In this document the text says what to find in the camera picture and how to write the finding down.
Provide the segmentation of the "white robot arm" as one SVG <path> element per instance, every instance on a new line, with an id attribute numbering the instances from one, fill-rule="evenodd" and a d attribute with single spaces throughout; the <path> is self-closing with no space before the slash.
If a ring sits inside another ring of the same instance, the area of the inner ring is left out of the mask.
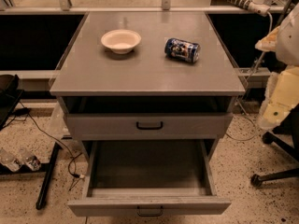
<path id="1" fill-rule="evenodd" d="M 258 126 L 272 130 L 299 104 L 299 5 L 277 28 L 259 40 L 255 48 L 273 51 L 276 59 L 286 65 L 280 73 L 272 72 L 268 78 L 259 111 Z"/>

